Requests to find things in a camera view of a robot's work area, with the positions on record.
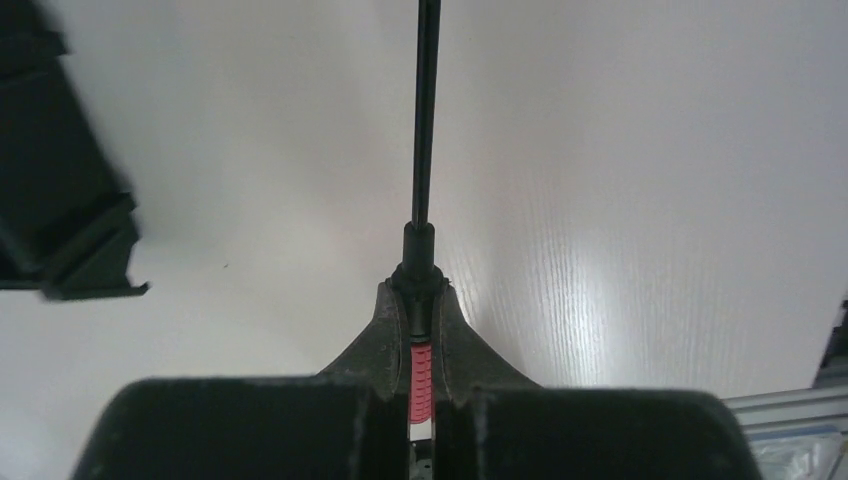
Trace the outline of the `red handled screwdriver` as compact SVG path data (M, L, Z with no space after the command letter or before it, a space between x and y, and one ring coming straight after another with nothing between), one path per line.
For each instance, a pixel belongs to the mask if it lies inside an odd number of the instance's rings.
M444 282L435 265L435 227L429 222L441 5L440 0L418 3L411 220L404 227L401 263L391 276L410 328L412 425L432 415L432 316Z

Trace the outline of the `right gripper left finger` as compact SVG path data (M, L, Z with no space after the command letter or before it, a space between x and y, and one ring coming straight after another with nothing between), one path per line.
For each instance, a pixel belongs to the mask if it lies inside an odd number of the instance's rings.
M147 378L104 408L76 479L405 479L410 352L386 284L312 376Z

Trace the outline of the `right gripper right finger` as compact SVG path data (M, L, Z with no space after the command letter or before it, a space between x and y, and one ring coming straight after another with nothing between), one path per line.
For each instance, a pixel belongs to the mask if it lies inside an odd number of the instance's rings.
M757 479L742 429L688 390L544 387L466 322L447 287L432 321L437 479Z

